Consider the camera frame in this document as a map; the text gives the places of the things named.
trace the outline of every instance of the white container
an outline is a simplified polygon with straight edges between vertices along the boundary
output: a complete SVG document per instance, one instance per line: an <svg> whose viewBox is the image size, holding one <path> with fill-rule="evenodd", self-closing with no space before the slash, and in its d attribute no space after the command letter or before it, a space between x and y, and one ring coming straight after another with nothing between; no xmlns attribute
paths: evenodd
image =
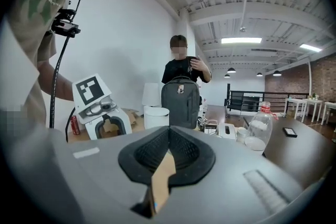
<svg viewBox="0 0 336 224"><path fill-rule="evenodd" d="M220 123L218 128L218 135L221 138L228 138L234 141L237 139L235 126L233 124Z"/></svg>
<svg viewBox="0 0 336 224"><path fill-rule="evenodd" d="M238 128L238 130L237 130L237 142L243 144L246 137L248 137L248 131L243 127Z"/></svg>
<svg viewBox="0 0 336 224"><path fill-rule="evenodd" d="M254 152L263 154L272 135L272 115L270 103L263 102L260 111L253 117L248 127L248 137L244 143Z"/></svg>
<svg viewBox="0 0 336 224"><path fill-rule="evenodd" d="M169 110L165 108L146 108L144 110L145 129L169 126Z"/></svg>
<svg viewBox="0 0 336 224"><path fill-rule="evenodd" d="M205 115L208 111L208 104L206 103L206 99L203 101L203 114Z"/></svg>

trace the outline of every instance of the black t-shirt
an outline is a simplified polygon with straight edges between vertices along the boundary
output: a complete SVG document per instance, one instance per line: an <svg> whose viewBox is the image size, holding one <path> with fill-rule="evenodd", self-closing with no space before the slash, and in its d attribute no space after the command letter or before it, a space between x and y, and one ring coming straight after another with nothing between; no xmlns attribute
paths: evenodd
<svg viewBox="0 0 336 224"><path fill-rule="evenodd" d="M167 63L166 68L164 70L162 83L166 84L178 76L186 76L194 82L196 82L197 78L200 77L200 79L203 82L207 83L207 81L204 80L203 72L192 69L190 65L191 59L198 60L198 58L196 57L188 56L187 58L183 60L174 59L170 61L169 63Z"/></svg>

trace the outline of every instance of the brick wall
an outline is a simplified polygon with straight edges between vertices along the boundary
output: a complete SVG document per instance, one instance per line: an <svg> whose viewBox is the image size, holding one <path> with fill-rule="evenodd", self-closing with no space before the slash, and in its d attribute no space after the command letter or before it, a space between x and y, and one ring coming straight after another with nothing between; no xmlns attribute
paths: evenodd
<svg viewBox="0 0 336 224"><path fill-rule="evenodd" d="M265 76L265 91L309 92L309 68L307 64L284 70L281 74L281 77ZM312 94L318 94L319 99L324 102L336 102L336 54L312 62L311 75ZM273 99L265 101L271 102L272 107L276 106L272 103L275 102Z"/></svg>
<svg viewBox="0 0 336 224"><path fill-rule="evenodd" d="M336 102L336 54L311 63L311 93L324 102Z"/></svg>
<svg viewBox="0 0 336 224"><path fill-rule="evenodd" d="M309 69L308 65L301 65L281 72L281 77L272 74L265 76L266 92L309 92ZM287 95L266 94L265 101L271 103L273 112L283 112ZM291 95L292 98L305 98L304 95Z"/></svg>
<svg viewBox="0 0 336 224"><path fill-rule="evenodd" d="M266 92L309 92L307 64L284 70L281 74L281 77L265 76Z"/></svg>

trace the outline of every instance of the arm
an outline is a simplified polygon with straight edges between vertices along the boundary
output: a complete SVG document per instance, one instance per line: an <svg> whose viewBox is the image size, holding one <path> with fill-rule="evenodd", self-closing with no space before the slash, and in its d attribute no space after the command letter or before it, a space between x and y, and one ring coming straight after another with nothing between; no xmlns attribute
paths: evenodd
<svg viewBox="0 0 336 224"><path fill-rule="evenodd" d="M198 70L200 72L202 72L202 76L201 79L205 82L208 83L211 81L212 75L210 70L208 69L208 67L206 66L206 64L204 63L204 61L202 61L202 59L200 57L198 57L199 60L197 59L191 59L190 64L191 67L195 70Z"/></svg>
<svg viewBox="0 0 336 224"><path fill-rule="evenodd" d="M49 61L38 62L37 69L40 72L38 83L41 89L45 93L51 94L52 77L54 76L55 69L50 65ZM60 74L57 77L56 97L68 101L74 100L72 83Z"/></svg>

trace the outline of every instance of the white ceiling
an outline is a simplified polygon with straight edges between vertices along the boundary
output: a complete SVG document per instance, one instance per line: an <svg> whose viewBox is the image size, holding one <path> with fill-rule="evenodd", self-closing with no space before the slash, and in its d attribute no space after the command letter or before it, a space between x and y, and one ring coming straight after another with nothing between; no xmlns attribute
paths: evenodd
<svg viewBox="0 0 336 224"><path fill-rule="evenodd" d="M336 48L334 13L328 0L166 0L174 10L186 8L197 43L213 69L283 68L313 52L310 44ZM239 31L241 23L245 33ZM225 37L261 37L261 44L222 45Z"/></svg>

